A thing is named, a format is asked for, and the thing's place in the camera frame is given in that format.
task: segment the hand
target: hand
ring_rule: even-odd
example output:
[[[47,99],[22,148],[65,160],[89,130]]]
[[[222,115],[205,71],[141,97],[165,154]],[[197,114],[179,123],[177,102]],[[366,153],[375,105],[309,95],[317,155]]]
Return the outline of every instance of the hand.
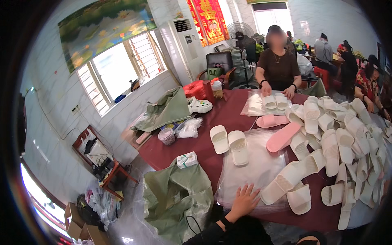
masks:
[[[233,207],[231,208],[231,211],[226,215],[226,219],[228,221],[234,223],[242,216],[252,212],[256,205],[259,203],[260,197],[256,199],[255,197],[259,194],[260,188],[252,193],[253,186],[253,183],[250,184],[249,187],[248,184],[246,184],[242,190],[241,187],[237,189],[237,195],[234,199]]]
[[[263,94],[264,97],[270,96],[272,92],[271,85],[267,81],[263,81],[261,83],[261,93]]]
[[[388,121],[390,121],[391,120],[391,117],[389,116],[389,113],[387,112],[387,110],[384,108],[384,116],[385,116],[385,118],[388,120]]]
[[[367,96],[364,98],[364,100],[365,100],[366,104],[368,105],[368,108],[367,108],[368,112],[373,113],[374,112],[373,102]]]
[[[295,94],[295,86],[294,85],[290,85],[290,87],[286,88],[283,92],[282,92],[289,100],[291,100],[294,97]]]

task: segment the cardboard box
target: cardboard box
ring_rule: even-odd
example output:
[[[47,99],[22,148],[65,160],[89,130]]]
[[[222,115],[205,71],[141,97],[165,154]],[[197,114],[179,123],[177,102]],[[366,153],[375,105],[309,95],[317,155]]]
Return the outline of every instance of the cardboard box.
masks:
[[[107,235],[98,229],[98,226],[84,224],[80,239],[92,240],[94,245],[110,245]]]
[[[79,238],[80,233],[82,232],[82,227],[84,225],[84,220],[79,216],[76,205],[73,203],[68,203],[65,208],[64,213],[65,219],[65,230],[68,235],[76,240]]]

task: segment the red plastic bag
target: red plastic bag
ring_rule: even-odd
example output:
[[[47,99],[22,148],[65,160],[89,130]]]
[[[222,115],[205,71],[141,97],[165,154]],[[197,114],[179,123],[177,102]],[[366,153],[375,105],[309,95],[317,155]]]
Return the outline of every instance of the red plastic bag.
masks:
[[[203,81],[194,81],[188,85],[184,86],[185,96],[190,98],[192,96],[196,97],[198,100],[204,100],[207,96],[205,95]]]

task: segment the window sill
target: window sill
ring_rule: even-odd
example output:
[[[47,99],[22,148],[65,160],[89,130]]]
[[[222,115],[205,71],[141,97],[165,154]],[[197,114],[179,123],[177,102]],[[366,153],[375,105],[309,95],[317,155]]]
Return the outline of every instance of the window sill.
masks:
[[[155,75],[154,77],[151,77],[151,78],[149,78],[149,79],[146,79],[146,80],[140,82],[140,88],[138,88],[138,89],[141,89],[141,87],[143,87],[145,84],[147,84],[147,83],[150,82],[151,80],[153,80],[153,79],[159,77],[160,75],[166,74],[166,72],[169,72],[169,71],[168,71],[167,69],[166,69],[166,70],[163,70],[163,71],[161,71],[160,73],[158,73],[157,75]],[[104,116],[106,116],[113,108],[115,108],[118,104],[122,103],[122,102],[123,102],[124,100],[126,100],[129,96],[131,96],[131,94],[135,93],[136,91],[137,91],[137,90],[135,90],[135,91],[133,91],[133,92],[129,92],[129,93],[125,96],[124,99],[122,99],[120,102],[118,102],[118,103],[116,103],[116,104],[113,104],[113,105],[112,105],[103,115],[101,115],[101,118],[103,118]]]

